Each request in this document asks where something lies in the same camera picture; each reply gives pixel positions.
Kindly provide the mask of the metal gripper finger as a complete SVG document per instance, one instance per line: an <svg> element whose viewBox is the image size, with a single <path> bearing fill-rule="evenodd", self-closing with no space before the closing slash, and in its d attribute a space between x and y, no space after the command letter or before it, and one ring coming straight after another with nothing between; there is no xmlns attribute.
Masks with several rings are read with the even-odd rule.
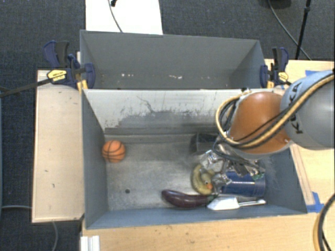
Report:
<svg viewBox="0 0 335 251"><path fill-rule="evenodd" d="M212 150L205 152L201 156L200 164L204 169L221 169L221 161Z"/></svg>
<svg viewBox="0 0 335 251"><path fill-rule="evenodd" d="M211 178L211 184L213 185L214 191L221 191L223 186L229 185L231 183L231 178L229 178L226 174L217 173Z"/></svg>

